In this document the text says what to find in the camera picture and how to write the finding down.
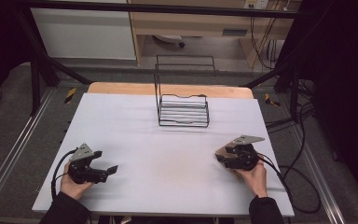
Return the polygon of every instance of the black pole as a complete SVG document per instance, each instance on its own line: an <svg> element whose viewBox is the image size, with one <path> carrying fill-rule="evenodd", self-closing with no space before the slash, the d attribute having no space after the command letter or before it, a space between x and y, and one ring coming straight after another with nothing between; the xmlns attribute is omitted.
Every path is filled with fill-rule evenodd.
<svg viewBox="0 0 358 224"><path fill-rule="evenodd" d="M276 67L274 70L268 72L264 76L261 76L261 77L255 79L255 80L247 83L247 84L240 85L240 87L246 87L246 88L249 88L249 89L254 88L257 85L269 80L272 77L280 76L282 74L282 72L285 71L285 70L287 70L287 66L281 65L279 67Z"/></svg>
<svg viewBox="0 0 358 224"><path fill-rule="evenodd" d="M91 84L93 81L90 81L88 79L86 79L85 77L82 77L81 75L79 75L78 73L72 71L71 69L67 68L66 66L64 66L63 64L55 61L54 59L52 59L51 57L46 55L46 60L48 62L50 62L55 68L61 70L62 72L64 72L66 75L76 79L77 81L81 82L82 84L86 84L89 85Z"/></svg>
<svg viewBox="0 0 358 224"><path fill-rule="evenodd" d="M297 119L297 101L298 101L298 80L299 80L299 70L293 70L292 77L292 89L290 91L290 115L295 122L298 122Z"/></svg>
<svg viewBox="0 0 358 224"><path fill-rule="evenodd" d="M46 63L44 52L45 50L40 45L38 39L34 35L32 28L30 27L27 19L25 18L22 8L13 7L11 10L14 19L19 23L22 31L26 34L28 42L29 52L32 54L33 58L37 61L39 66L39 72L43 76L48 86L57 86L60 80L55 74L51 65Z"/></svg>

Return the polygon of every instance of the black wire rack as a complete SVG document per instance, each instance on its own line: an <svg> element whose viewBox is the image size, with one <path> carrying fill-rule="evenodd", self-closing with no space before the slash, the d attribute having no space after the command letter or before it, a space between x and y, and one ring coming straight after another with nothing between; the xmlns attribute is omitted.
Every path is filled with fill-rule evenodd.
<svg viewBox="0 0 358 224"><path fill-rule="evenodd" d="M207 96L164 94L161 90L163 76L215 76L213 56L157 55L154 75L159 126L200 127L209 126Z"/></svg>

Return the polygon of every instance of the finger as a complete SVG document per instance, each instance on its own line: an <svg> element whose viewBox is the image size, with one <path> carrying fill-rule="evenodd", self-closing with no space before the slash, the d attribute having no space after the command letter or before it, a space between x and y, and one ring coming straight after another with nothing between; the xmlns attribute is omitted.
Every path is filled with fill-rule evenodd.
<svg viewBox="0 0 358 224"><path fill-rule="evenodd" d="M249 174L249 171L241 170L241 169L235 169L235 172L237 172L240 175L247 175Z"/></svg>
<svg viewBox="0 0 358 224"><path fill-rule="evenodd" d="M82 189L89 189L94 185L92 182L86 182L84 184L81 184Z"/></svg>
<svg viewBox="0 0 358 224"><path fill-rule="evenodd" d="M68 173L68 171L69 171L69 164L71 164L71 162L68 161L68 162L65 164L65 166L63 167L63 173L64 173L64 174Z"/></svg>

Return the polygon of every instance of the white cabinet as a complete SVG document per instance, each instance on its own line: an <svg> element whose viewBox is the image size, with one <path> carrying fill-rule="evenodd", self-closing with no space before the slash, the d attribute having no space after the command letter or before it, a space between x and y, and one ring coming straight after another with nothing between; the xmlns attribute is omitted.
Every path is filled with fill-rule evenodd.
<svg viewBox="0 0 358 224"><path fill-rule="evenodd" d="M82 1L127 3L126 0ZM51 57L135 60L128 12L43 8L32 11Z"/></svg>

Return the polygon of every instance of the metal frame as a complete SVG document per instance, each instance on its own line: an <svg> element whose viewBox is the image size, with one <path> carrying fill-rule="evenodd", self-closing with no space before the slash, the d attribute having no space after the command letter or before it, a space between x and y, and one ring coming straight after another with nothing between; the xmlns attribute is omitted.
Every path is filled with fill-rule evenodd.
<svg viewBox="0 0 358 224"><path fill-rule="evenodd" d="M127 12L153 12L153 13L176 13L194 15L216 15L216 16L238 16L238 17L261 17L261 18L282 18L282 19L301 19L308 20L316 15L310 12L301 11L275 11L275 10L256 10L256 9L237 9L220 7L186 7L186 6L163 6L163 5L143 5L143 4L117 4L117 3L94 3L94 2L69 2L69 1L46 1L46 0L17 0L11 1L11 8L15 20L19 23L24 33L26 33L33 55L34 69L33 76L33 111L35 113L40 106L40 87L38 76L42 75L48 86L57 86L59 79L53 68L59 69L65 74L80 81L83 84L92 83L91 80L83 78L61 63L56 62L48 56L42 43L39 43L36 35L24 17L25 8L55 8L72 10L97 10L97 11L127 11Z"/></svg>

